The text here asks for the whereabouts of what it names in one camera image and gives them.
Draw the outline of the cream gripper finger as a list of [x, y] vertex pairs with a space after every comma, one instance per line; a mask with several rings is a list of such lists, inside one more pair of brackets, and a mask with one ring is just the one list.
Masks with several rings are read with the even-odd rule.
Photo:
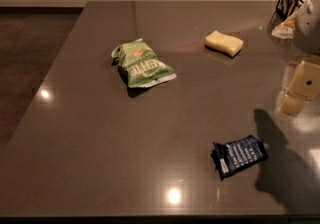
[[285, 94], [280, 102], [279, 109], [282, 113], [287, 115], [298, 115], [308, 105], [308, 101]]

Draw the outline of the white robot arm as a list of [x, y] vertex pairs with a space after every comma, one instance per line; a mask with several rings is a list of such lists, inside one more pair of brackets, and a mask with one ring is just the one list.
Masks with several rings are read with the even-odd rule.
[[320, 0], [307, 0], [299, 8], [295, 27], [295, 45], [306, 56], [289, 71], [279, 102], [288, 115], [298, 115], [320, 93]]

